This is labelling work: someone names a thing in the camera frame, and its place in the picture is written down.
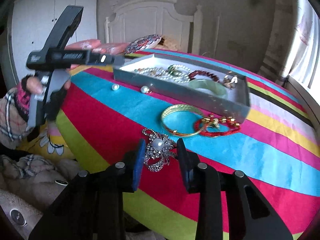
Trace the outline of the plaid sleeve forearm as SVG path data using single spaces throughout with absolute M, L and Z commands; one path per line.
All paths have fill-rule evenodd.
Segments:
M 1 144 L 12 150 L 31 132 L 27 125 L 28 115 L 18 103 L 20 91 L 14 87 L 1 98 Z

